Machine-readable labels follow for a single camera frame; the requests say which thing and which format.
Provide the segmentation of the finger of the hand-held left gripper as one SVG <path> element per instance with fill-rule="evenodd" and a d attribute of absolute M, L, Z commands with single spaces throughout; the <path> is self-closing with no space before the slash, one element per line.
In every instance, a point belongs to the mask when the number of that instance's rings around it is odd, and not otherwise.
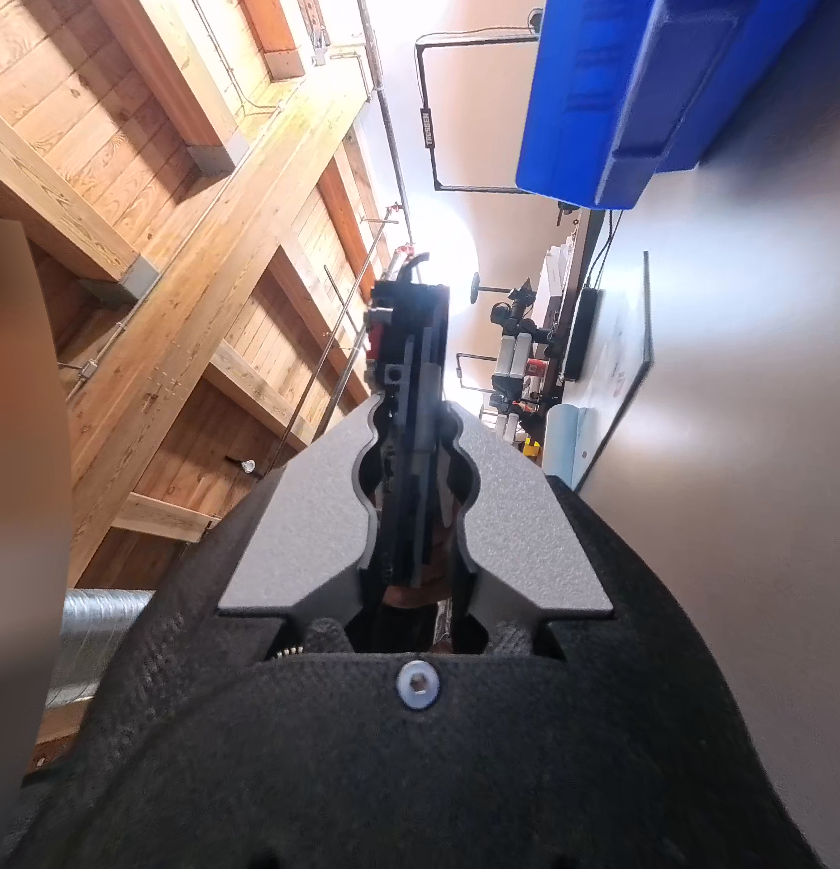
<path fill-rule="evenodd" d="M 445 528 L 450 529 L 453 527 L 461 505 L 450 488 L 447 470 L 438 469 L 436 471 L 436 491 L 442 524 Z"/>

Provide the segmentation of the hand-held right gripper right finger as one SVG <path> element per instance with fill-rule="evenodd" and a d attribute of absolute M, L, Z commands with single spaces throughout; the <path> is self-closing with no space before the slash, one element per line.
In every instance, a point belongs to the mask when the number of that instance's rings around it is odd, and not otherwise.
<path fill-rule="evenodd" d="M 479 623 L 603 618 L 607 593 L 544 472 L 448 402 L 455 455 L 469 469 L 458 541 L 473 577 L 468 613 Z"/>

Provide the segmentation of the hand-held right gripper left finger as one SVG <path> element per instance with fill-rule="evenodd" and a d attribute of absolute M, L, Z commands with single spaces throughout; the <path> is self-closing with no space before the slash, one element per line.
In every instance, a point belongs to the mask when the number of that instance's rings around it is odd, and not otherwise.
<path fill-rule="evenodd" d="M 377 513 L 359 469 L 377 444 L 381 402 L 370 396 L 287 462 L 222 594 L 221 614 L 347 623 L 360 612 Z"/>

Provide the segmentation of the grey toy brick vehicle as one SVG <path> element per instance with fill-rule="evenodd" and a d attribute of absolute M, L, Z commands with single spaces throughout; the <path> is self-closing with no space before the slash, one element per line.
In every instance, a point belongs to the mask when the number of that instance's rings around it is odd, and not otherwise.
<path fill-rule="evenodd" d="M 418 587 L 430 562 L 449 289 L 417 280 L 429 257 L 412 255 L 394 277 L 379 280 L 363 317 L 365 379 L 375 399 L 374 440 L 358 470 L 374 511 L 364 570 L 382 588 Z"/>

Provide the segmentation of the grey desk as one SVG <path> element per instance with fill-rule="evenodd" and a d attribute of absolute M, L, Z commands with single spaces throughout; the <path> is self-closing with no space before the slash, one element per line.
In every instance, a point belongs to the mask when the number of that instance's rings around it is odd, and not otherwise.
<path fill-rule="evenodd" d="M 653 178 L 601 286 L 654 364 L 582 486 L 708 646 L 789 817 L 840 867 L 840 2 L 697 168 Z"/>

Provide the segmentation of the person's left hand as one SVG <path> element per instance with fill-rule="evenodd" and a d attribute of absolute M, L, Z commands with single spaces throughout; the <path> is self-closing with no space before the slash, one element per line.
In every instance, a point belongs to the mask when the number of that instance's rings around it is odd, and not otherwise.
<path fill-rule="evenodd" d="M 416 609 L 436 605 L 450 596 L 449 579 L 450 529 L 436 527 L 433 532 L 428 563 L 422 565 L 421 584 L 418 587 L 391 585 L 382 602 L 398 609 Z"/>

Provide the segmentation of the printed instruction sheet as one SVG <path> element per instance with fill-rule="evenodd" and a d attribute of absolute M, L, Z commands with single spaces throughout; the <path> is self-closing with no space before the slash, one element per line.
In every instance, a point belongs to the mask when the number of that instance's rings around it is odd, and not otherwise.
<path fill-rule="evenodd" d="M 637 282 L 601 290 L 577 382 L 546 415 L 542 469 L 578 492 L 654 363 L 649 252 Z"/>

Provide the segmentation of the black disc stand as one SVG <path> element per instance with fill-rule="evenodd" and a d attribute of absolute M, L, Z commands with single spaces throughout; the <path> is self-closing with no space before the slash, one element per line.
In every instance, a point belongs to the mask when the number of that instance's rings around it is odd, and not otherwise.
<path fill-rule="evenodd" d="M 515 292 L 512 288 L 500 288 L 496 286 L 487 286 L 482 283 L 480 273 L 477 271 L 474 273 L 469 289 L 469 302 L 471 305 L 475 305 L 479 299 L 480 294 L 494 294 L 499 296 L 506 296 L 508 298 L 512 297 L 512 294 Z"/>

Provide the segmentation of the black box with green lights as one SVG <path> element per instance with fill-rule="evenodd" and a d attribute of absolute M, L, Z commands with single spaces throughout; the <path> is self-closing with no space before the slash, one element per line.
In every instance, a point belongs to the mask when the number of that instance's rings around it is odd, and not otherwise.
<path fill-rule="evenodd" d="M 563 356 L 562 378 L 564 382 L 580 380 L 588 353 L 588 345 L 593 335 L 601 290 L 584 288 L 577 300 L 577 306 L 569 333 L 568 345 Z"/>

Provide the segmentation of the blue plastic bin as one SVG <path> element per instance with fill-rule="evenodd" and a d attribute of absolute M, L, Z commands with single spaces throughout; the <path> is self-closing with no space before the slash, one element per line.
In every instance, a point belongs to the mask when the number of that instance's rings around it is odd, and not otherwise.
<path fill-rule="evenodd" d="M 816 1 L 548 2 L 515 185 L 631 210 L 695 168 Z"/>

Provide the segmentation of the silver air duct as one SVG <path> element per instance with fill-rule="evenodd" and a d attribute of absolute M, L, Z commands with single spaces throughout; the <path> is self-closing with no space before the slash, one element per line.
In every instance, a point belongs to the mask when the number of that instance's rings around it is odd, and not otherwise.
<path fill-rule="evenodd" d="M 112 656 L 152 597 L 149 590 L 67 590 L 45 710 L 95 695 Z"/>

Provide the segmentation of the black metal frame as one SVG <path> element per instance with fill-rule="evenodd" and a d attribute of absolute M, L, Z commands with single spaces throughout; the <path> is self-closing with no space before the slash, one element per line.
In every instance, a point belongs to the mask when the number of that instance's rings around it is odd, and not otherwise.
<path fill-rule="evenodd" d="M 529 193 L 514 185 L 478 186 L 466 184 L 444 184 L 441 182 L 436 161 L 436 142 L 433 114 L 430 106 L 424 53 L 431 49 L 488 47 L 498 45 L 537 44 L 540 41 L 540 31 L 532 27 L 488 27 L 467 30 L 437 30 L 421 35 L 415 40 L 415 72 L 419 95 L 421 97 L 420 115 L 424 144 L 430 157 L 430 168 L 433 187 L 441 193 L 464 193 L 485 195 L 528 196 Z"/>

